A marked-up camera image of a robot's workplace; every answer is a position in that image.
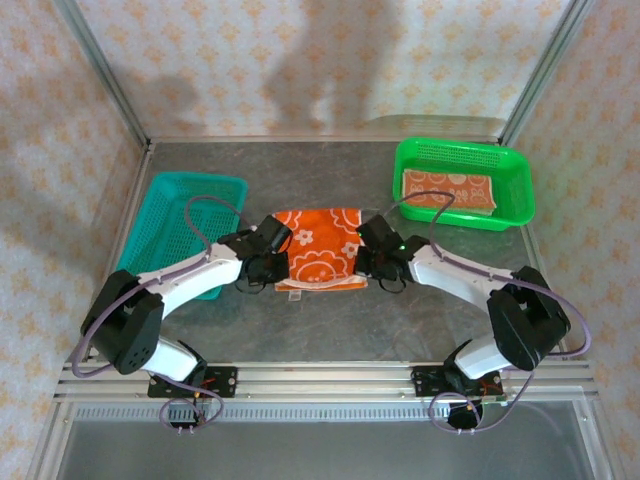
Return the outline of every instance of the teal basket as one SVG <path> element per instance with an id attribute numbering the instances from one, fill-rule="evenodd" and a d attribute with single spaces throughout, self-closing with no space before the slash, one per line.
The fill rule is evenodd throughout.
<path id="1" fill-rule="evenodd" d="M 161 173 L 151 182 L 138 211 L 117 270 L 133 275 L 152 272 L 185 260 L 204 250 L 202 241 L 187 227 L 184 207 L 196 195 L 215 195 L 242 211 L 247 197 L 247 182 L 241 178 L 204 173 Z M 210 200 L 191 206 L 193 224 L 215 242 L 235 232 L 240 219 L 229 209 Z M 222 287 L 198 297 L 214 300 Z"/>
<path id="2" fill-rule="evenodd" d="M 433 173 L 461 173 L 491 177 L 497 208 L 491 216 L 447 211 L 438 223 L 501 231 L 529 223 L 536 213 L 529 162 L 506 147 L 454 142 L 433 138 L 408 138 L 396 150 L 393 198 L 402 198 L 405 169 Z M 400 213 L 409 220 L 430 222 L 437 208 L 401 204 Z"/>

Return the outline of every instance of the orange cloth with white flower pattern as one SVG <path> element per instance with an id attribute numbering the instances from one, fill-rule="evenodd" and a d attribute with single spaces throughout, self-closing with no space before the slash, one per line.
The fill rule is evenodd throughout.
<path id="1" fill-rule="evenodd" d="M 413 192 L 441 190 L 453 193 L 456 200 L 451 210 L 491 215 L 496 208 L 493 201 L 491 177 L 459 173 L 431 173 L 420 170 L 403 172 L 403 196 Z M 407 200 L 408 205 L 440 208 L 449 199 L 444 195 L 424 195 Z"/>
<path id="2" fill-rule="evenodd" d="M 293 210 L 274 216 L 293 232 L 287 250 L 289 278 L 276 284 L 276 291 L 334 291 L 367 286 L 366 278 L 353 274 L 361 245 L 356 233 L 362 220 L 360 210 Z"/>

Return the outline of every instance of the patterned wallpaper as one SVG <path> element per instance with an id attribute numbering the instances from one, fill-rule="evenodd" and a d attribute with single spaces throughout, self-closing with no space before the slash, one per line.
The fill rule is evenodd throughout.
<path id="1" fill-rule="evenodd" d="M 429 118 L 406 115 L 486 117 L 467 127 L 498 135 L 570 2 L 78 3 L 157 137 L 357 134 L 381 117 L 387 131 Z"/>
<path id="2" fill-rule="evenodd" d="M 640 472 L 638 25 L 637 0 L 597 1 L 516 146 L 532 162 L 553 285 L 592 326 L 590 355 L 630 479 Z"/>
<path id="3" fill-rule="evenodd" d="M 29 467 L 140 157 L 50 0 L 0 9 L 0 477 Z"/>

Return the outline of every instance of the cable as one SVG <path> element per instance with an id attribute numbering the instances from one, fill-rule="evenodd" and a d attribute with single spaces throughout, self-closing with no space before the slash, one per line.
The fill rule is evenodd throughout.
<path id="1" fill-rule="evenodd" d="M 220 205 L 223 205 L 223 206 L 227 207 L 229 210 L 231 210 L 240 219 L 240 221 L 242 223 L 245 224 L 246 227 L 249 227 L 249 228 L 251 227 L 251 224 L 247 221 L 246 218 L 244 218 L 242 213 L 240 213 L 240 211 L 236 207 L 231 205 L 226 200 L 223 200 L 220 197 L 216 197 L 214 195 L 196 195 L 195 197 L 191 197 L 189 199 L 189 201 L 187 202 L 187 204 L 184 206 L 184 221 L 187 223 L 187 226 L 191 229 L 191 231 L 196 234 L 196 236 L 202 241 L 202 243 L 204 243 L 204 245 L 205 245 L 205 247 L 207 249 L 207 254 L 211 253 L 211 242 L 198 229 L 198 227 L 196 227 L 193 224 L 193 222 L 191 221 L 191 214 L 189 213 L 190 210 L 191 210 L 191 205 L 193 205 L 195 202 L 198 202 L 200 200 L 212 200 L 212 201 L 214 201 L 216 203 L 219 203 Z"/>
<path id="2" fill-rule="evenodd" d="M 551 352 L 551 353 L 548 354 L 549 357 L 566 357 L 566 358 L 576 357 L 578 355 L 583 355 L 585 352 L 587 352 L 587 350 L 589 350 L 589 348 L 591 348 L 592 336 L 591 336 L 591 330 L 589 329 L 589 325 L 587 324 L 587 320 L 584 318 L 584 315 L 582 315 L 580 310 L 578 310 L 578 308 L 575 307 L 566 298 L 558 295 L 557 293 L 553 292 L 552 290 L 549 290 L 548 288 L 541 287 L 540 285 L 536 285 L 534 283 L 529 283 L 529 282 L 524 282 L 522 280 L 518 280 L 517 278 L 513 278 L 513 277 L 505 277 L 505 276 L 502 276 L 502 275 L 494 275 L 494 274 L 488 272 L 487 270 L 475 267 L 473 265 L 468 265 L 468 264 L 466 264 L 464 262 L 460 262 L 458 260 L 449 258 L 446 255 L 443 255 L 443 253 L 438 248 L 438 244 L 436 243 L 436 237 L 435 237 L 434 230 L 435 230 L 435 225 L 436 225 L 438 219 L 440 218 L 440 216 L 445 212 L 445 210 L 447 210 L 455 202 L 456 196 L 454 194 L 452 194 L 450 192 L 440 191 L 440 190 L 424 190 L 424 191 L 420 191 L 420 192 L 413 192 L 413 193 L 410 193 L 409 195 L 401 198 L 400 200 L 392 203 L 391 206 L 389 208 L 387 208 L 387 210 L 385 210 L 383 213 L 381 213 L 381 215 L 384 217 L 384 216 L 388 215 L 393 209 L 395 209 L 400 204 L 402 204 L 403 202 L 405 202 L 405 201 L 407 201 L 407 200 L 409 200 L 411 198 L 422 196 L 422 195 L 443 195 L 443 196 L 449 198 L 447 203 L 445 203 L 440 208 L 440 210 L 438 210 L 436 212 L 435 216 L 433 217 L 433 220 L 431 220 L 431 223 L 429 224 L 429 242 L 431 244 L 431 249 L 433 250 L 433 253 L 435 253 L 438 258 L 440 258 L 441 260 L 443 260 L 444 262 L 446 262 L 446 263 L 448 263 L 450 265 L 458 267 L 458 268 L 460 268 L 462 270 L 466 270 L 467 272 L 475 273 L 476 275 L 480 275 L 481 277 L 493 278 L 494 280 L 498 280 L 500 282 L 511 283 L 512 285 L 515 285 L 515 286 L 520 287 L 520 288 L 527 288 L 529 290 L 533 290 L 535 292 L 542 293 L 543 295 L 546 295 L 547 297 L 552 298 L 556 302 L 558 302 L 560 304 L 563 304 L 571 312 L 573 312 L 573 314 L 578 318 L 578 321 L 580 322 L 580 325 L 581 325 L 581 327 L 582 327 L 582 329 L 584 331 L 584 342 L 583 342 L 583 344 L 579 348 L 577 348 L 575 350 L 570 350 L 568 352 Z"/>
<path id="3" fill-rule="evenodd" d="M 170 383 L 172 385 L 175 385 L 176 387 L 179 388 L 183 388 L 185 390 L 190 390 L 192 392 L 196 392 L 196 393 L 202 393 L 204 395 L 209 395 L 210 397 L 215 398 L 218 403 L 220 404 L 220 408 L 218 408 L 218 411 L 213 414 L 213 416 L 205 421 L 204 423 L 197 425 L 195 427 L 189 427 L 189 431 L 191 433 L 195 432 L 196 430 L 200 429 L 200 428 L 204 428 L 208 425 L 210 425 L 211 423 L 213 423 L 220 415 L 222 415 L 222 412 L 224 411 L 224 400 L 222 400 L 222 397 L 220 397 L 220 395 L 218 395 L 217 393 L 215 393 L 212 390 L 207 390 L 206 388 L 198 388 L 198 387 L 192 387 L 191 385 L 187 385 L 186 383 L 182 383 L 182 382 L 177 382 L 165 375 L 157 375 L 156 376 L 158 378 L 161 378 L 162 380 L 164 380 L 167 383 Z M 187 405 L 189 405 L 191 407 L 191 409 L 194 411 L 194 413 L 196 414 L 196 416 L 201 415 L 202 412 L 198 409 L 198 407 L 196 407 L 195 405 L 193 405 L 191 402 L 189 402 L 189 400 L 187 400 L 186 398 L 172 398 L 171 400 L 165 402 L 164 405 L 162 405 L 162 407 L 160 408 L 160 423 L 162 423 L 162 425 L 164 425 L 167 428 L 170 428 L 171 430 L 175 430 L 174 427 L 171 426 L 171 424 L 165 419 L 165 412 L 167 411 L 167 409 L 169 408 L 169 406 L 172 403 L 175 403 L 177 401 L 183 401 L 184 403 L 186 403 Z"/>
<path id="4" fill-rule="evenodd" d="M 80 365 L 79 365 L 80 362 L 82 362 L 82 359 L 84 358 L 84 356 L 87 353 L 87 349 L 89 348 L 89 344 L 91 343 L 91 339 L 96 334 L 98 329 L 102 326 L 102 324 L 107 320 L 107 318 L 109 318 L 109 316 L 113 312 L 115 312 L 127 300 L 129 300 L 130 298 L 132 298 L 134 295 L 136 295 L 138 292 L 144 290 L 145 288 L 149 288 L 151 286 L 154 286 L 154 285 L 157 285 L 159 283 L 166 282 L 166 281 L 171 281 L 174 278 L 180 277 L 180 276 L 185 275 L 185 274 L 187 274 L 187 273 L 189 273 L 189 272 L 191 272 L 191 271 L 193 271 L 193 270 L 195 270 L 197 268 L 200 268 L 202 265 L 204 265 L 205 263 L 207 263 L 209 261 L 209 256 L 211 254 L 212 244 L 209 241 L 209 239 L 198 229 L 198 227 L 196 227 L 193 224 L 193 221 L 191 220 L 191 215 L 190 215 L 191 205 L 194 202 L 197 202 L 199 200 L 212 200 L 214 202 L 220 203 L 221 205 L 223 205 L 223 206 L 227 207 L 229 210 L 231 210 L 235 215 L 237 215 L 242 222 L 244 222 L 246 225 L 250 226 L 250 223 L 247 222 L 247 220 L 242 216 L 242 214 L 238 211 L 238 209 L 236 209 L 229 202 L 227 202 L 225 200 L 222 200 L 221 198 L 215 197 L 213 195 L 198 195 L 198 196 L 190 198 L 189 201 L 187 202 L 187 204 L 184 207 L 184 219 L 185 219 L 185 222 L 186 222 L 187 226 L 191 229 L 191 231 L 205 245 L 206 254 L 200 260 L 198 260 L 197 262 L 194 262 L 191 265 L 187 265 L 186 267 L 183 267 L 183 268 L 181 268 L 179 270 L 176 270 L 174 272 L 164 274 L 160 278 L 153 278 L 151 280 L 148 280 L 147 282 L 144 282 L 144 283 L 141 283 L 139 285 L 136 285 L 134 288 L 132 288 L 128 292 L 126 292 L 123 295 L 121 295 L 117 300 L 115 300 L 111 305 L 109 305 L 100 315 L 98 315 L 98 317 L 91 324 L 91 326 L 89 327 L 89 329 L 87 330 L 85 335 L 78 341 L 77 345 L 73 349 L 73 352 L 71 353 L 71 371 L 73 372 L 73 374 L 76 377 L 78 377 L 78 378 L 90 378 L 90 377 L 93 377 L 95 375 L 98 375 L 98 374 L 100 374 L 102 372 L 105 372 L 105 371 L 110 370 L 110 369 L 113 368 L 112 364 L 108 364 L 108 365 L 104 365 L 104 366 L 99 367 L 99 368 L 95 368 L 93 370 L 81 371 L 80 370 Z M 210 390 L 191 387 L 191 386 L 186 385 L 184 383 L 176 382 L 175 380 L 172 380 L 172 379 L 170 379 L 168 377 L 165 377 L 163 375 L 158 375 L 158 377 L 160 377 L 164 381 L 169 382 L 169 383 L 171 383 L 173 385 L 176 385 L 176 386 L 178 386 L 180 388 L 184 388 L 186 390 L 192 390 L 194 392 L 200 392 L 200 393 L 204 393 L 206 395 L 210 395 L 211 397 L 213 397 L 216 400 L 218 400 L 218 402 L 220 402 L 220 409 L 218 410 L 218 412 L 212 418 L 207 420 L 204 424 L 202 424 L 202 425 L 200 425 L 200 426 L 198 426 L 196 428 L 192 428 L 190 430 L 193 431 L 193 430 L 195 430 L 197 428 L 204 427 L 205 425 L 209 425 L 213 420 L 215 420 L 220 415 L 220 413 L 222 413 L 222 410 L 224 409 L 224 401 L 216 393 L 214 393 L 214 392 L 212 392 Z M 168 402 L 166 402 L 162 406 L 162 408 L 160 409 L 160 421 L 162 422 L 163 425 L 167 426 L 167 422 L 164 420 L 164 412 L 166 411 L 166 409 L 172 403 L 174 403 L 174 401 L 177 401 L 177 400 L 181 400 L 181 399 L 175 399 L 175 398 L 171 399 Z"/>
<path id="5" fill-rule="evenodd" d="M 456 196 L 453 193 L 450 192 L 444 192 L 441 190 L 423 190 L 420 192 L 413 192 L 410 193 L 409 195 L 406 195 L 405 197 L 402 197 L 400 200 L 393 202 L 391 204 L 391 206 L 389 206 L 389 208 L 387 208 L 387 210 L 385 210 L 384 212 L 381 213 L 381 215 L 383 217 L 387 216 L 392 210 L 394 210 L 396 207 L 398 207 L 400 204 L 402 204 L 403 202 L 414 198 L 414 197 L 418 197 L 418 196 L 422 196 L 422 195 L 443 195 L 447 198 L 449 198 L 449 200 L 442 206 L 440 207 L 440 209 L 436 212 L 436 214 L 434 215 L 433 219 L 431 220 L 431 223 L 429 224 L 429 243 L 431 245 L 431 249 L 433 250 L 433 253 L 440 258 L 441 260 L 443 260 L 444 262 L 447 262 L 450 265 L 453 265 L 457 268 L 460 268 L 462 270 L 465 270 L 467 272 L 471 272 L 474 273 L 476 275 L 480 275 L 482 277 L 485 278 L 493 278 L 495 280 L 498 280 L 500 282 L 505 282 L 505 283 L 510 283 L 512 285 L 515 285 L 517 287 L 520 288 L 527 288 L 539 293 L 542 293 L 543 295 L 548 296 L 549 298 L 552 298 L 553 300 L 557 301 L 558 303 L 564 304 L 566 307 L 569 308 L 569 310 L 571 310 L 574 315 L 576 315 L 578 317 L 578 320 L 580 321 L 580 325 L 582 326 L 582 329 L 584 331 L 584 343 L 582 344 L 582 346 L 580 348 L 577 348 L 575 350 L 571 350 L 569 352 L 558 352 L 558 353 L 549 353 L 548 356 L 549 357 L 575 357 L 578 355 L 582 355 L 584 354 L 587 350 L 589 350 L 589 348 L 591 347 L 591 342 L 592 342 L 592 337 L 591 337 L 591 331 L 589 329 L 589 325 L 587 324 L 586 319 L 584 318 L 584 316 L 582 315 L 582 313 L 580 312 L 580 310 L 578 310 L 571 302 L 569 302 L 567 299 L 565 299 L 564 297 L 558 295 L 557 293 L 549 290 L 548 288 L 544 288 L 541 287 L 539 285 L 533 284 L 533 283 L 529 283 L 529 282 L 524 282 L 522 280 L 518 280 L 516 278 L 512 278 L 512 277 L 505 277 L 502 275 L 494 275 L 491 272 L 475 267 L 473 265 L 468 265 L 464 262 L 460 262 L 458 260 L 452 259 L 452 258 L 448 258 L 447 256 L 445 256 L 440 249 L 438 248 L 438 245 L 436 243 L 436 237 L 435 237 L 435 225 L 438 221 L 438 219 L 440 218 L 440 216 L 451 206 L 453 205 L 453 203 L 456 200 Z M 433 406 L 435 404 L 435 402 L 444 397 L 444 396 L 456 396 L 459 398 L 464 398 L 465 401 L 467 402 L 468 405 L 471 406 L 475 416 L 476 416 L 476 421 L 478 422 L 478 424 L 480 423 L 479 421 L 479 416 L 478 416 L 478 412 L 475 408 L 475 405 L 471 402 L 471 400 L 464 396 L 461 395 L 459 393 L 454 393 L 454 392 L 443 392 L 440 393 L 438 395 L 436 395 L 435 397 L 433 397 L 433 399 L 431 400 L 431 403 L 429 403 L 429 408 L 427 411 L 427 415 L 429 416 L 429 419 L 432 420 L 433 424 L 440 430 L 447 432 L 447 433 L 455 433 L 455 434 L 462 434 L 462 433 L 469 433 L 469 434 L 474 434 L 475 432 L 484 432 L 487 430 L 490 430 L 494 427 L 497 427 L 498 425 L 500 425 L 511 413 L 511 411 L 513 410 L 513 407 L 515 406 L 515 404 L 518 402 L 518 400 L 520 399 L 520 397 L 522 396 L 522 394 L 524 393 L 524 391 L 527 389 L 527 387 L 529 386 L 529 384 L 531 383 L 531 381 L 533 380 L 533 372 L 531 372 L 531 375 L 529 375 L 529 378 L 527 379 L 527 381 L 524 383 L 524 385 L 522 386 L 522 389 L 520 390 L 520 392 L 518 392 L 518 394 L 515 396 L 515 398 L 513 399 L 513 401 L 511 402 L 511 404 L 508 407 L 507 412 L 500 417 L 499 420 L 497 420 L 495 423 L 486 426 L 486 427 L 481 427 L 481 428 L 472 428 L 470 430 L 462 430 L 462 429 L 458 429 L 458 430 L 452 430 L 450 428 L 446 428 L 443 427 L 441 425 L 439 425 L 435 419 L 434 419 L 434 414 L 433 414 Z"/>
<path id="6" fill-rule="evenodd" d="M 442 430 L 443 432 L 453 433 L 455 435 L 461 435 L 463 433 L 464 434 L 473 435 L 476 432 L 486 432 L 488 430 L 491 430 L 492 428 L 497 427 L 498 425 L 500 425 L 502 422 L 505 421 L 505 419 L 513 411 L 513 407 L 516 406 L 516 403 L 518 403 L 518 400 L 520 400 L 520 397 L 522 397 L 522 395 L 524 394 L 525 390 L 527 389 L 527 387 L 531 383 L 531 380 L 533 380 L 533 372 L 531 372 L 531 375 L 529 375 L 529 378 L 527 378 L 527 381 L 524 382 L 524 385 L 522 385 L 522 388 L 520 389 L 518 394 L 514 397 L 513 401 L 509 404 L 509 406 L 507 407 L 507 411 L 504 413 L 504 415 L 502 417 L 500 417 L 498 420 L 496 420 L 494 423 L 492 423 L 491 425 L 487 425 L 486 427 L 476 427 L 476 428 L 471 428 L 469 430 L 463 430 L 463 429 L 459 428 L 457 430 L 454 430 L 454 429 L 451 429 L 451 428 L 443 427 L 438 422 L 436 422 L 435 415 L 434 415 L 434 412 L 433 412 L 433 407 L 434 407 L 435 403 L 439 399 L 441 399 L 442 397 L 455 395 L 455 396 L 464 398 L 464 400 L 467 402 L 467 404 L 471 406 L 471 408 L 473 410 L 473 413 L 476 416 L 476 421 L 478 422 L 478 425 L 480 424 L 480 417 L 478 415 L 478 411 L 476 410 L 476 406 L 473 404 L 473 402 L 471 402 L 471 400 L 469 400 L 468 397 L 465 397 L 464 395 L 461 395 L 459 393 L 443 392 L 443 393 L 439 393 L 438 395 L 433 397 L 433 399 L 431 399 L 431 402 L 429 402 L 429 407 L 427 409 L 427 415 L 429 416 L 429 420 L 432 421 L 433 425 L 436 428 L 438 428 L 439 430 Z"/>

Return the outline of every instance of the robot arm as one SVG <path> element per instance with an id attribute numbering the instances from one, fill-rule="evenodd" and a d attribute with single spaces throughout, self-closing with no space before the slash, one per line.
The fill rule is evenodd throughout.
<path id="1" fill-rule="evenodd" d="M 441 249 L 438 255 L 425 238 L 403 240 L 380 215 L 361 225 L 358 233 L 364 246 L 358 250 L 356 273 L 377 279 L 383 288 L 385 281 L 433 286 L 488 314 L 493 334 L 467 342 L 445 362 L 454 370 L 448 380 L 458 390 L 467 379 L 511 365 L 533 370 L 569 331 L 569 319 L 558 302 L 505 281 L 518 279 L 548 288 L 531 267 L 513 273 Z M 461 269 L 456 262 L 470 268 Z M 470 271 L 474 268 L 488 275 Z"/>
<path id="2" fill-rule="evenodd" d="M 162 321 L 180 305 L 212 288 L 238 280 L 265 285 L 287 278 L 287 253 L 278 251 L 290 235 L 289 228 L 268 216 L 255 230 L 222 237 L 207 251 L 167 268 L 137 277 L 126 270 L 117 271 L 107 279 L 81 332 L 85 335 L 124 293 L 140 288 L 105 319 L 91 342 L 123 375 L 142 369 L 195 384 L 194 376 L 203 371 L 206 362 L 188 345 L 161 337 Z"/>

